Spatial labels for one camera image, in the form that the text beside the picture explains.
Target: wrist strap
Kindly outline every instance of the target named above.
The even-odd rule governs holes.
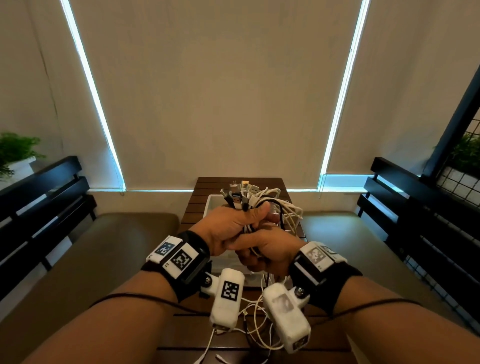
[[[343,286],[362,273],[322,243],[310,242],[297,253],[289,267],[293,284],[310,295],[309,303],[333,314]]]
[[[169,239],[172,240],[171,237],[167,237],[147,257],[142,270],[163,275],[174,290],[178,302],[181,302],[200,290],[204,278],[202,273],[208,271],[211,265],[208,265],[210,249],[200,236],[193,231],[183,231],[177,236],[181,239],[180,243],[173,245],[168,242]],[[168,253],[158,259],[166,250]]]

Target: forearm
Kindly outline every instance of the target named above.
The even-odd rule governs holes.
[[[140,271],[118,292],[150,294],[177,302],[162,275]],[[57,331],[24,363],[148,363],[171,308],[152,301],[118,297],[85,311]]]
[[[335,313],[377,300],[398,297],[365,277],[351,277]],[[477,363],[480,339],[415,304],[389,303],[340,319],[345,332],[372,364]]]

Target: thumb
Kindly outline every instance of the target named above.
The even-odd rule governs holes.
[[[262,244],[261,231],[252,232],[251,234],[241,234],[234,242],[227,246],[227,250],[242,250],[260,246]]]
[[[263,220],[270,212],[270,203],[264,202],[257,208],[252,208],[247,211],[239,211],[237,222],[242,225],[255,224]]]

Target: right hand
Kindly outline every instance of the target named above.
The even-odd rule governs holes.
[[[242,264],[252,272],[264,270],[278,276],[287,276],[288,266],[305,244],[278,226],[262,222],[256,232],[239,235],[227,249],[235,250]],[[257,258],[249,250],[252,247],[257,247],[264,258]]]

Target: metal screw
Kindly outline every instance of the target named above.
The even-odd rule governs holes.
[[[302,287],[295,288],[295,295],[298,298],[303,298],[305,296],[305,290]]]

